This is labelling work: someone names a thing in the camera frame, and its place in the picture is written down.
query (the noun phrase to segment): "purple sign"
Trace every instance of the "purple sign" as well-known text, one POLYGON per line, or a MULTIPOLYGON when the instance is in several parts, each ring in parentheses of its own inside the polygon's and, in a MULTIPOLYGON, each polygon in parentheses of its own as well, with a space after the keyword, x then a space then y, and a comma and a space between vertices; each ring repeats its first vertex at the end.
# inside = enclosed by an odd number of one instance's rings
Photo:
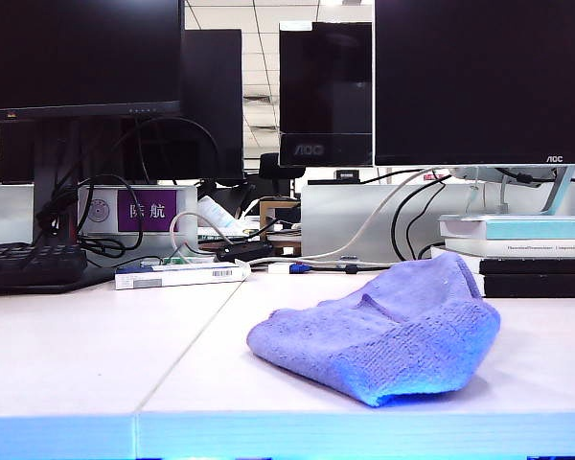
POLYGON ((143 231, 168 232, 176 215, 176 190, 134 189, 140 210, 128 190, 117 191, 117 229, 120 232, 138 231, 138 212, 143 216, 143 231))

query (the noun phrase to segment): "desk surface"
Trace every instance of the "desk surface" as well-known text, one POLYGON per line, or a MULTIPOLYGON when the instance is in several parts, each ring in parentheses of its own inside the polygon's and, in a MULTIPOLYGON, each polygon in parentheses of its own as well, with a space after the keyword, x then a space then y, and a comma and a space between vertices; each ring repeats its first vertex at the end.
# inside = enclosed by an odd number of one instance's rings
MULTIPOLYGON (((241 285, 0 298, 0 436, 32 439, 25 458, 575 455, 575 299, 494 299, 501 331, 465 389, 378 409, 246 347, 271 311, 370 278, 254 274, 241 285), (48 448, 47 424, 65 430, 61 448, 48 448)), ((0 458, 21 452, 0 443, 0 458)))
POLYGON ((133 458, 137 412, 238 286, 0 297, 0 458, 133 458))

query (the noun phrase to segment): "keyboard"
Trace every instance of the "keyboard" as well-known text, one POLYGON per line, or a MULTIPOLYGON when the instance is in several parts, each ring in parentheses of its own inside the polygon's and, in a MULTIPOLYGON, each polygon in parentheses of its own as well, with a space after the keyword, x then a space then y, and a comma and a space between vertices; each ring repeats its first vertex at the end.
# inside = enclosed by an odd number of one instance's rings
POLYGON ((0 288, 67 285, 86 267, 85 252, 76 245, 0 244, 0 288))

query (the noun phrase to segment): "microfiber towel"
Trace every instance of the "microfiber towel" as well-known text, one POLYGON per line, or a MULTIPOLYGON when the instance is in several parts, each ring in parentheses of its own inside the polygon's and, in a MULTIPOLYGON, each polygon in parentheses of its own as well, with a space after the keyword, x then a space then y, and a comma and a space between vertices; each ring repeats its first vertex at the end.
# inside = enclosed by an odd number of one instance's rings
POLYGON ((464 387, 499 327, 465 263, 447 253, 396 264, 342 299, 276 310, 247 344, 258 357, 376 407, 398 395, 464 387))

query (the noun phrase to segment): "aoc logo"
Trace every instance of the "aoc logo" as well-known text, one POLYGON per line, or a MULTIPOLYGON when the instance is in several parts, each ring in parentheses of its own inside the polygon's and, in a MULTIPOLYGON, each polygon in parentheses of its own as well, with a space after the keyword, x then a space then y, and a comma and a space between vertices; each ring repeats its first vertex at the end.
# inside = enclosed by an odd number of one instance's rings
POLYGON ((321 144, 299 144, 296 146, 294 156, 323 156, 324 146, 321 144))

